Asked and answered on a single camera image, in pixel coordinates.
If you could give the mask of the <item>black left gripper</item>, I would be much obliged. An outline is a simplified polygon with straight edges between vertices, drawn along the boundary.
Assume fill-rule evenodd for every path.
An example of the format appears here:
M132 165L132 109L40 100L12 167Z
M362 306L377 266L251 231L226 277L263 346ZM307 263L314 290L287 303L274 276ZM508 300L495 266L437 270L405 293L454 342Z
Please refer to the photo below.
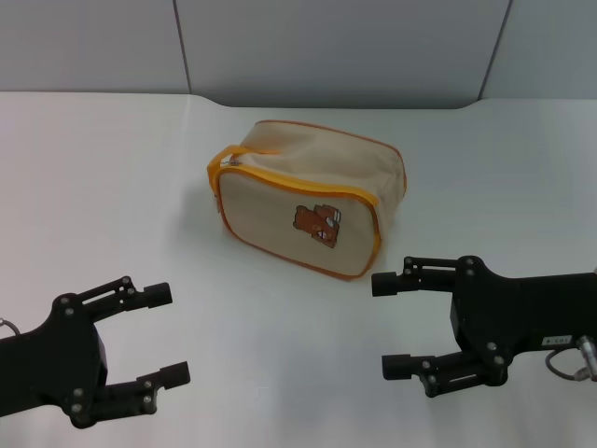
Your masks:
M138 289L129 276L88 291L57 298L36 329L21 332L3 318L1 415L42 406L60 408L77 428L154 414L160 389L190 383L186 362L136 380L106 385L104 346L95 322L119 313L173 302L168 283Z

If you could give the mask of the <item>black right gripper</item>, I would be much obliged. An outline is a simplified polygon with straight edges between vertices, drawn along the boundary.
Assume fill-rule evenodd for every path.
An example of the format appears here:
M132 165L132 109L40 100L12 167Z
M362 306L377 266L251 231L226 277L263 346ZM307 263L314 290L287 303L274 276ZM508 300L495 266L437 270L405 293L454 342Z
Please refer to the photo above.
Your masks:
M479 257L405 257L401 272L373 273L373 297L402 292L452 293L451 317L464 352L382 356L382 377L417 377L432 399L479 385L503 385L523 353L580 351L596 380L596 273L506 278Z

